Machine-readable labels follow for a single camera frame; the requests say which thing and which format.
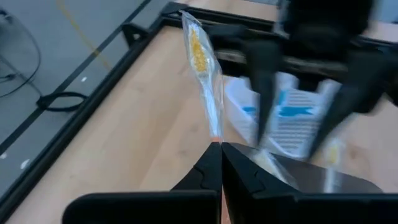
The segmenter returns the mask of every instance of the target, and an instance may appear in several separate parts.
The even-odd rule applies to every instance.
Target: plastic bag
[[[223,76],[213,47],[201,24],[182,11],[182,27],[188,60],[201,86],[201,99],[212,141],[223,141]]]
[[[345,150],[345,143],[338,138],[328,142],[323,152],[326,165],[326,172],[323,183],[323,193],[338,193],[341,189],[343,174],[341,171],[342,153]]]

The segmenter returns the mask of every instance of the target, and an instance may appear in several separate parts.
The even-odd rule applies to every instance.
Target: wooden surface
[[[276,18],[274,6],[253,2],[186,2],[262,19]],[[398,29],[389,24],[374,27],[377,33],[370,33],[372,37],[398,37]],[[189,72],[182,31],[164,28],[8,223],[60,223],[68,203],[87,193],[170,189],[210,143],[198,89]],[[398,168],[396,127],[398,110],[386,102],[373,117],[355,117],[346,135],[345,171],[385,191],[398,191],[398,176],[394,175]],[[226,141],[244,143],[228,122],[224,130]]]

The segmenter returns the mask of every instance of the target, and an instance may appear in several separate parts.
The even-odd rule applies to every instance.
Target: gray floor
[[[152,2],[134,20],[136,24],[147,27],[159,10],[169,0]],[[268,2],[273,0],[254,0]],[[80,29],[98,46],[115,28],[127,18],[142,0],[67,0],[66,7],[73,15]],[[34,84],[44,93],[54,91],[71,74],[91,50],[83,43],[76,30],[57,8],[55,0],[3,0],[0,7],[15,15],[37,39],[42,64]],[[385,0],[377,10],[377,18],[390,22],[396,18],[398,1]],[[126,52],[127,46],[121,35],[103,51],[103,57],[114,65]],[[0,54],[10,60],[19,70],[29,75],[37,63],[37,55],[30,40],[18,26],[0,21]],[[10,71],[0,63],[0,76]],[[100,60],[96,59],[67,88],[89,95],[108,73]],[[0,95],[21,83],[15,79],[0,83]],[[0,142],[3,142],[36,109],[38,94],[25,86],[18,92],[0,98]],[[2,195],[18,175],[29,166],[46,144],[65,124],[73,113],[44,112],[23,135],[0,155],[0,195]]]

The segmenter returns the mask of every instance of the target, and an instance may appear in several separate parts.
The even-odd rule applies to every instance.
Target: black metal frame
[[[106,98],[109,92],[123,77],[158,32],[163,27],[167,26],[182,27],[181,17],[178,13],[179,10],[182,9],[201,21],[205,29],[214,24],[242,24],[251,30],[255,30],[259,35],[266,35],[267,38],[272,37],[273,35],[275,36],[275,34],[271,32],[273,26],[273,22],[271,21],[199,9],[174,2],[170,2],[163,9],[148,30],[131,23],[121,24],[115,32],[112,33],[112,36],[114,38],[118,33],[123,31],[126,42],[129,45],[129,50],[110,71],[106,78],[97,86],[95,91],[85,100],[75,115],[47,144],[40,156],[31,163],[29,168],[21,175],[19,180],[11,187],[8,193],[1,198],[0,223],[5,221],[25,199],[36,183],[57,160],[58,156],[68,146],[70,141],[75,137],[86,121],[95,112],[97,107],[99,107],[101,102]],[[358,39],[358,42],[360,42],[361,47],[366,48],[388,47],[391,45],[389,42],[367,38],[360,38]],[[236,70],[236,65],[233,63],[221,60],[220,64],[226,74],[232,74]]]

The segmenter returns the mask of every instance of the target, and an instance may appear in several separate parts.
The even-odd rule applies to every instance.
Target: white box
[[[310,93],[297,90],[297,79],[288,73],[278,73],[277,82],[269,134],[264,135],[260,148],[302,159],[307,155],[319,121],[340,84],[327,80],[320,84],[316,93]],[[232,78],[225,93],[228,119],[248,144],[253,145],[257,130],[257,93],[251,91],[249,80],[243,78]]]

